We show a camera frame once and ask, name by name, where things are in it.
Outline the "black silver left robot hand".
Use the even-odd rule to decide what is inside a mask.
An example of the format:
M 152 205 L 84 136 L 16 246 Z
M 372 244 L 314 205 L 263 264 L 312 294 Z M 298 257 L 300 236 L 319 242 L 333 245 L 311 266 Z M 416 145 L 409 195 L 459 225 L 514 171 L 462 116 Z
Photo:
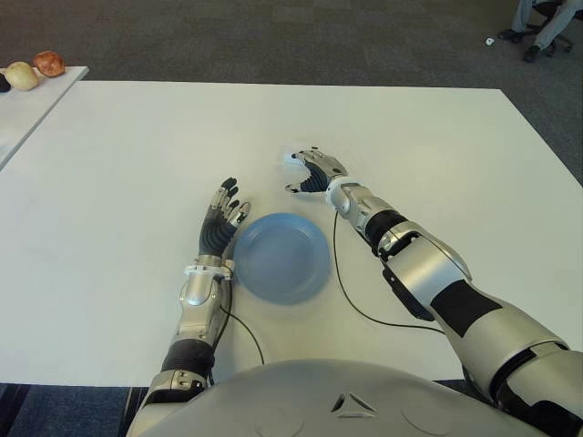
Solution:
M 236 178 L 227 178 L 213 195 L 199 233 L 199 255 L 221 258 L 237 229 L 251 212 L 250 202 L 240 203 Z

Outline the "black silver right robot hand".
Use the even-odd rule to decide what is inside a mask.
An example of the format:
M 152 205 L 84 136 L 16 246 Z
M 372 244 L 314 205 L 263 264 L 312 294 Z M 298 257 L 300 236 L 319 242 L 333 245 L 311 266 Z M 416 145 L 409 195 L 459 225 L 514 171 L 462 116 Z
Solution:
M 348 175 L 338 159 L 317 148 L 297 151 L 291 154 L 291 158 L 299 161 L 309 171 L 305 180 L 285 186 L 285 190 L 292 194 L 325 192 L 335 178 Z

